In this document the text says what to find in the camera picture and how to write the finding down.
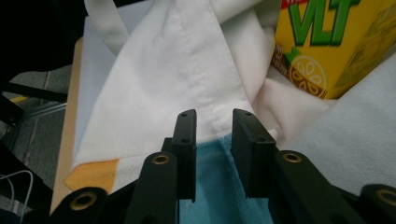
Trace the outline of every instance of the green lettering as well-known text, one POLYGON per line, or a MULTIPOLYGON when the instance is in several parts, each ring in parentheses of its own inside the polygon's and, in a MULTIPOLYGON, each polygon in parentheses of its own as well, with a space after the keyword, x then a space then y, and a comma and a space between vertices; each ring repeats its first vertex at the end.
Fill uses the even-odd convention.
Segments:
POLYGON ((332 0, 329 10, 335 9, 334 24, 332 26, 332 46, 340 46, 343 41, 347 25, 347 16, 352 6, 358 5, 361 0, 332 0))
POLYGON ((303 21, 297 4, 289 7, 290 22, 293 29, 294 42, 296 46, 302 46, 308 35, 312 24, 311 45, 329 45, 332 32, 323 32, 325 0, 310 0, 306 6, 303 21))

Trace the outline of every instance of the brass insert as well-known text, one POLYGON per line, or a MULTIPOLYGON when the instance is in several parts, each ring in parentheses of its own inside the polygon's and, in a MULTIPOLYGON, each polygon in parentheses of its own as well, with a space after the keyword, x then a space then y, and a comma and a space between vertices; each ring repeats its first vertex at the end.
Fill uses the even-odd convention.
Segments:
POLYGON ((157 165, 166 164, 169 162, 169 157, 166 155, 158 155, 152 159, 152 163, 157 165))
POLYGON ((376 191, 376 196, 384 203, 388 203, 396 207, 396 192, 388 189, 379 189, 376 191))
POLYGON ((294 163, 301 162, 303 160, 299 155, 291 152, 283 154, 283 159, 285 159, 285 161, 294 162, 294 163))
POLYGON ((70 208, 75 211, 84 210, 93 205, 96 199, 97 196, 94 192, 82 192, 70 203, 70 208))

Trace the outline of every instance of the cardboard box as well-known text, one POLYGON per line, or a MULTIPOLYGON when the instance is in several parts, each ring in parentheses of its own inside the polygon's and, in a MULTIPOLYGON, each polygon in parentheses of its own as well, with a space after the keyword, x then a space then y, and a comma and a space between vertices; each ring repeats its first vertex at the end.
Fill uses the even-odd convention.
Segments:
POLYGON ((395 42, 395 0, 282 0, 272 65, 296 87, 335 99, 395 42))

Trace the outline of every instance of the blue fabric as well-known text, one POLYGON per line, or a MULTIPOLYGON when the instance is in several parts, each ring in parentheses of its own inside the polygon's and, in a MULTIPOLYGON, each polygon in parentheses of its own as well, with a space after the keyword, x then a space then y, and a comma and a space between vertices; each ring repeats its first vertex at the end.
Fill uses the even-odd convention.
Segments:
POLYGON ((246 198, 230 148, 230 134, 197 145, 196 201, 180 201, 180 223, 273 223, 267 199, 246 198))

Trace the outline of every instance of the white wire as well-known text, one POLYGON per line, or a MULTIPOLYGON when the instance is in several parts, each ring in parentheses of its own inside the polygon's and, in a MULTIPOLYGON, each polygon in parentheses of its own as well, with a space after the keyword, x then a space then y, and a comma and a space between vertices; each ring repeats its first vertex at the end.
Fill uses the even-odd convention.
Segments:
POLYGON ((12 184, 11 180, 8 177, 5 177, 5 175, 0 175, 0 177, 3 177, 3 178, 0 178, 0 180, 6 179, 9 183, 10 188, 11 188, 11 205, 9 206, 9 211, 11 211, 12 207, 14 205, 14 197, 15 197, 14 185, 12 184))
POLYGON ((12 177, 14 175, 21 174, 21 173, 26 173, 26 174, 28 174, 30 176, 30 184, 29 184, 29 189, 27 190, 27 193, 26 193, 25 202, 23 204, 20 223, 23 222, 23 216, 24 216, 24 213, 26 211, 26 205, 29 202, 30 192, 32 191, 33 181, 34 181, 33 180, 33 174, 32 174, 32 172, 30 172, 28 170, 22 170, 22 171, 15 172, 14 174, 11 174, 11 175, 4 175, 3 177, 0 177, 0 180, 2 180, 2 179, 6 179, 6 178, 9 178, 9 177, 12 177))

